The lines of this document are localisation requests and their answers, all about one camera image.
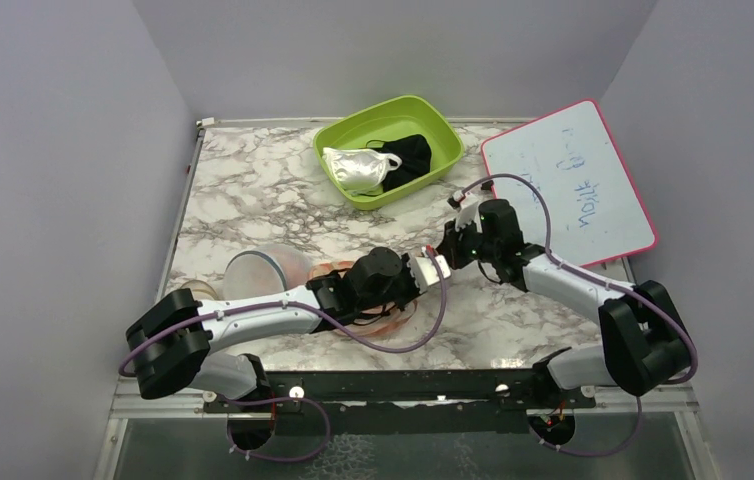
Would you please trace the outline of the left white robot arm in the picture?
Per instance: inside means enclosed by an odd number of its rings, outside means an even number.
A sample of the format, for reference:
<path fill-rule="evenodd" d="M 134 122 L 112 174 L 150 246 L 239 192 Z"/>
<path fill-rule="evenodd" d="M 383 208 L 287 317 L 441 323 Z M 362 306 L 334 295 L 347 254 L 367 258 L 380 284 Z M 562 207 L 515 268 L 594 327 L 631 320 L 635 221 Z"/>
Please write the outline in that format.
<path fill-rule="evenodd" d="M 241 409 L 255 410 L 268 387 L 258 361 L 214 363 L 212 356 L 280 335 L 345 330 L 369 311 L 404 309 L 442 279 L 440 258 L 430 249 L 415 257 L 376 247 L 347 268 L 281 293 L 203 302 L 187 288 L 174 290 L 126 330 L 130 353 L 119 372 L 135 378 L 146 400 L 193 387 L 218 390 Z"/>

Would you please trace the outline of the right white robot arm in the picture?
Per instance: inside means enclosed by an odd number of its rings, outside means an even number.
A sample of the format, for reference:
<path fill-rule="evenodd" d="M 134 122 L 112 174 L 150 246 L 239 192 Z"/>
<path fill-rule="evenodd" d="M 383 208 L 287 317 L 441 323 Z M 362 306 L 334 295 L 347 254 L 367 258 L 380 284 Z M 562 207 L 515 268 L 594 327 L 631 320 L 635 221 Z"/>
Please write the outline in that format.
<path fill-rule="evenodd" d="M 497 283 L 552 299 L 598 325 L 599 345 L 565 349 L 534 364 L 530 393 L 542 406 L 586 386 L 642 396 L 695 369 L 692 341 L 661 283 L 615 281 L 567 264 L 525 241 L 505 200 L 460 208 L 436 250 L 453 270 L 488 264 Z"/>

